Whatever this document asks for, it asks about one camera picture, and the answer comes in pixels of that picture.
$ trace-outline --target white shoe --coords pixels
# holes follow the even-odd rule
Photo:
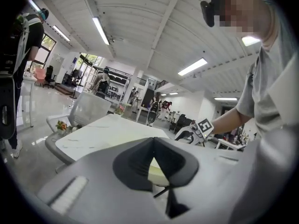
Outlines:
[[[1,150],[5,150],[5,142],[4,142],[4,140],[0,141],[0,148],[1,148]]]
[[[13,157],[14,158],[18,158],[19,155],[20,155],[20,151],[21,149],[23,148],[23,144],[22,144],[22,141],[21,140],[18,140],[18,145],[17,145],[17,148],[16,149],[13,149]]]

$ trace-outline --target gray t-shirt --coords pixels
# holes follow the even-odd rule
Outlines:
[[[287,28],[280,24],[278,36],[269,51],[262,47],[249,69],[245,87],[236,106],[239,113],[255,119],[261,135],[282,126],[282,120],[268,94],[268,89],[282,73],[294,53],[294,45]]]

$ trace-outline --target fluorescent light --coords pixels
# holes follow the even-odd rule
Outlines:
[[[68,42],[70,41],[70,39],[56,26],[53,26],[54,29],[61,35],[64,37],[65,40],[67,40]]]
[[[40,11],[40,8],[38,7],[38,5],[35,3],[35,2],[33,2],[32,0],[28,0],[28,2],[34,7],[34,9],[36,10],[36,11]]]
[[[217,97],[217,98],[214,98],[215,100],[226,100],[226,101],[237,101],[237,98],[228,98],[228,97]]]
[[[260,42],[261,40],[260,39],[256,39],[252,36],[245,36],[242,38],[242,41],[244,43],[245,46],[250,46],[252,44],[255,44],[255,43],[258,43]]]
[[[101,35],[104,43],[106,45],[110,45],[110,43],[109,43],[109,41],[108,41],[108,39],[106,37],[106,34],[104,32],[104,29],[103,29],[103,27],[102,27],[102,25],[100,23],[99,18],[98,17],[93,17],[93,22],[94,22],[95,26],[97,27],[97,29],[98,29],[98,31],[99,31],[99,33],[100,33],[100,35]]]
[[[201,58],[200,60],[198,60],[197,62],[193,63],[192,65],[188,66],[187,68],[183,69],[182,71],[180,71],[178,74],[180,76],[183,76],[195,69],[197,69],[198,67],[201,67],[203,65],[207,64],[206,60],[204,58]]]

